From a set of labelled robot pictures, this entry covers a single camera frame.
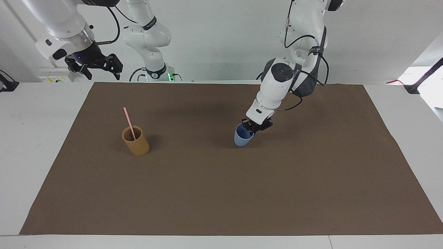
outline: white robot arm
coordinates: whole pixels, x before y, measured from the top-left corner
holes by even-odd
[[[32,14],[42,22],[49,37],[36,46],[51,62],[65,58],[69,69],[80,72],[88,79],[88,68],[98,68],[120,79],[123,65],[115,54],[104,56],[95,43],[92,26],[77,11],[77,4],[114,7],[119,0],[22,0]]]
[[[323,14],[325,11],[338,10],[344,2],[291,0],[286,30],[280,34],[280,40],[290,56],[288,60],[275,58],[266,64],[260,91],[246,113],[248,118],[242,120],[243,126],[251,134],[273,125],[271,116],[288,92],[300,97],[301,103],[303,97],[314,91],[317,82],[320,83],[318,70],[327,46]]]
[[[148,0],[126,0],[126,4],[138,25],[123,28],[124,42],[143,58],[148,81],[168,81],[169,65],[158,47],[171,43],[171,32],[154,16]]]

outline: cable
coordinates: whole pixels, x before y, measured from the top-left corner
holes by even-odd
[[[391,83],[394,83],[394,82],[400,82],[400,84],[404,86],[404,83],[401,82],[401,80],[388,81],[388,82],[386,82],[386,84],[391,84]]]
[[[144,68],[144,67],[141,67],[141,68],[136,69],[136,70],[131,74],[131,77],[129,77],[129,82],[131,82],[131,81],[132,81],[132,78],[134,77],[134,75],[135,75],[138,71],[143,70],[143,68]]]
[[[292,3],[293,3],[294,1],[295,1],[295,0],[291,0],[291,5],[289,6],[289,11],[288,11],[288,17],[286,18],[286,31],[285,31],[285,34],[284,34],[284,48],[289,48],[289,47],[292,46],[294,43],[298,42],[298,40],[303,39],[303,38],[305,38],[305,37],[310,37],[310,38],[314,39],[314,40],[317,42],[317,44],[318,44],[319,42],[317,41],[317,39],[315,38],[315,36],[313,36],[313,35],[303,35],[303,36],[300,36],[299,38],[295,39],[295,41],[293,41],[293,42],[292,42],[291,44],[289,44],[288,46],[286,45],[286,39],[287,39],[287,37],[288,37],[288,28],[289,28],[289,16],[291,15]]]
[[[176,76],[178,75],[180,77],[180,79],[183,81],[182,77],[179,74],[172,74],[172,76]]]
[[[290,108],[288,108],[288,109],[279,109],[279,110],[277,110],[277,111],[279,111],[279,112],[285,112],[285,111],[292,110],[292,109],[294,109],[295,107],[299,106],[299,105],[303,102],[303,98],[300,97],[300,96],[297,96],[297,97],[300,98],[300,102],[298,102],[295,106],[290,107]]]
[[[326,80],[325,80],[325,86],[326,86],[326,84],[328,83],[328,78],[329,78],[329,64],[326,61],[326,59],[323,57],[323,54],[319,54],[319,56],[326,64]]]
[[[140,76],[145,76],[146,77],[146,74],[140,74],[139,76],[137,76],[137,81],[140,80]]]
[[[303,70],[300,70],[300,73],[304,73],[304,74],[307,74],[309,77],[311,77],[311,78],[313,78],[316,82],[318,82],[320,85],[322,85],[322,86],[326,86],[326,84],[323,84],[323,83],[321,83],[314,75],[312,75],[312,74],[310,74],[310,73],[308,73],[308,72],[306,72],[306,71],[303,71]]]
[[[121,10],[117,7],[117,5],[115,6],[115,8],[120,12],[120,14],[121,14],[124,18],[128,19],[128,21],[133,22],[133,23],[138,23],[138,22],[136,22],[136,21],[134,21],[134,20],[129,19],[125,14],[123,14],[123,12],[121,12]]]
[[[106,8],[109,10],[109,12],[111,12],[111,15],[114,17],[114,20],[117,24],[117,36],[114,38],[114,40],[112,41],[106,41],[106,42],[97,42],[95,43],[96,45],[106,45],[106,44],[112,44],[114,42],[116,42],[118,40],[118,38],[120,37],[120,23],[118,22],[117,17],[115,16],[114,11],[112,11],[112,9],[109,6],[106,6]]]
[[[5,71],[3,71],[3,70],[1,70],[1,69],[0,69],[0,72],[6,74],[6,76],[8,76],[9,78],[11,78],[11,80],[12,80],[13,82],[16,81],[16,80],[15,80],[13,77],[11,77],[7,72],[5,72]]]

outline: straw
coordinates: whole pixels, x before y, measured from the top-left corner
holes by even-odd
[[[132,136],[134,137],[134,141],[136,140],[136,134],[134,133],[134,128],[132,128],[131,120],[129,119],[128,110],[126,107],[123,107],[126,118],[128,119],[129,127],[131,128]]]

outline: light blue plastic cup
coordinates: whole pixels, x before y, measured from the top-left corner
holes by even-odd
[[[237,127],[235,128],[234,143],[238,147],[245,146],[247,143],[249,143],[249,141],[251,141],[253,137],[254,135],[251,135],[249,131],[245,127],[243,127],[242,124],[237,125]]]

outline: bamboo cup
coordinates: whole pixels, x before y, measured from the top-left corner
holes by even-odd
[[[130,127],[123,131],[121,137],[134,156],[144,156],[149,152],[148,141],[146,140],[146,137],[144,136],[140,127],[134,125],[132,128],[134,129],[134,133],[136,135],[135,140],[132,136]]]

